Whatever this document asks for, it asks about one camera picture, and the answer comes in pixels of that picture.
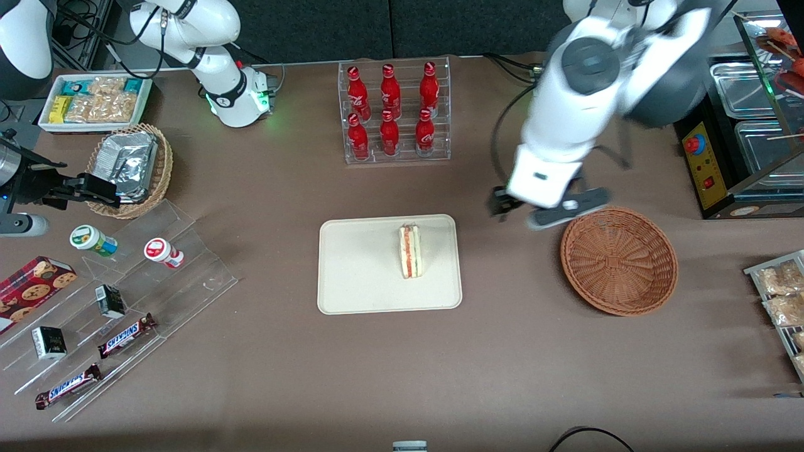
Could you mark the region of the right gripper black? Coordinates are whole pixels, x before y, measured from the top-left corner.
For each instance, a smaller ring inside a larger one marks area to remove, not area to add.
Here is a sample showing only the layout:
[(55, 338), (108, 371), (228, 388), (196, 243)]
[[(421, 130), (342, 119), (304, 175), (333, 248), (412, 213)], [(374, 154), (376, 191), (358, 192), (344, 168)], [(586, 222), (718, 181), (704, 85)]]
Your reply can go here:
[(12, 147), (11, 151), (19, 157), (19, 163), (9, 179), (9, 203), (32, 203), (57, 210), (66, 210), (70, 202), (120, 206), (114, 183), (92, 174), (79, 174), (74, 179), (73, 189), (72, 178), (58, 172), (68, 166), (66, 163), (52, 162), (26, 148)]

